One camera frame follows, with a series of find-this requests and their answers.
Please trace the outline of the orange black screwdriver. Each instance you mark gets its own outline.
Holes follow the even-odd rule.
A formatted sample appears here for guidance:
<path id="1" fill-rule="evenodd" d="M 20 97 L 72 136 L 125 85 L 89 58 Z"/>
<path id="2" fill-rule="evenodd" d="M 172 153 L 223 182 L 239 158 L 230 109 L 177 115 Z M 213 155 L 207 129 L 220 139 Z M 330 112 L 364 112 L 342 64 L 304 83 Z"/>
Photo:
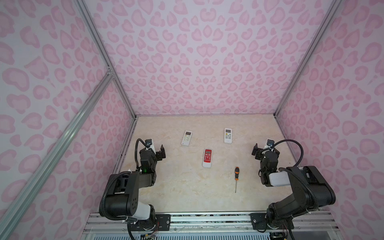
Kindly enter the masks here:
<path id="1" fill-rule="evenodd" d="M 238 185 L 239 175 L 240 175 L 240 168 L 236 167 L 235 168 L 235 181 L 236 181 L 235 193 L 237 192 L 237 185 Z"/>

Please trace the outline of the red white remote control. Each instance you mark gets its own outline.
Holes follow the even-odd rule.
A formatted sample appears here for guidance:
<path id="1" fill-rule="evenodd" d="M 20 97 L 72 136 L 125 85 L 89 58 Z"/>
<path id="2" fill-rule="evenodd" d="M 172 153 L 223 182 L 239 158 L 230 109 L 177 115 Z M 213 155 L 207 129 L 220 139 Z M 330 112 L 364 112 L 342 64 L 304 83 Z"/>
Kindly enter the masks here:
<path id="1" fill-rule="evenodd" d="M 213 151 L 211 149 L 204 150 L 203 163 L 204 168 L 210 168 L 212 166 L 212 155 Z"/>

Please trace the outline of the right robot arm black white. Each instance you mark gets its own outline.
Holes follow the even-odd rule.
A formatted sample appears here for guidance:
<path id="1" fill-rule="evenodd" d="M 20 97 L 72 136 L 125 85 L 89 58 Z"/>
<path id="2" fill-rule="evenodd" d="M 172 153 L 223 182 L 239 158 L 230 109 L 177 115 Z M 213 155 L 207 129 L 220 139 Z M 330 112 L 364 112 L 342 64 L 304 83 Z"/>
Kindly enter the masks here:
<path id="1" fill-rule="evenodd" d="M 299 147 L 300 156 L 292 167 L 278 167 L 280 151 L 277 146 L 282 143 L 294 143 Z M 261 184 L 266 187 L 291 187 L 292 193 L 283 200 L 271 203 L 264 219 L 254 224 L 261 224 L 265 232 L 267 229 L 286 228 L 292 231 L 293 219 L 314 211 L 321 207 L 333 205 L 336 194 L 327 180 L 315 166 L 300 167 L 304 158 L 303 146 L 295 140 L 281 140 L 274 142 L 268 139 L 263 148 L 254 145 L 252 156 L 260 161 L 258 176 Z"/>

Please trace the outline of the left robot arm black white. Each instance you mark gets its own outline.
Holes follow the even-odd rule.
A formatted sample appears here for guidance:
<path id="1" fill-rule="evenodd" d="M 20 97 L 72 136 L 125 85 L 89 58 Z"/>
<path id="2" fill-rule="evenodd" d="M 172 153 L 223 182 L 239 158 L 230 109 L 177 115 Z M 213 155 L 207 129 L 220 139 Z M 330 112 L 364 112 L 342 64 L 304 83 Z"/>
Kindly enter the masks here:
<path id="1" fill-rule="evenodd" d="M 157 152 L 151 148 L 140 150 L 141 166 L 138 171 L 124 171 L 109 177 L 99 205 L 99 214 L 111 221 L 128 224 L 130 231 L 152 231 L 158 227 L 152 205 L 139 201 L 139 189 L 155 185 L 156 167 L 166 158 L 163 146 Z"/>

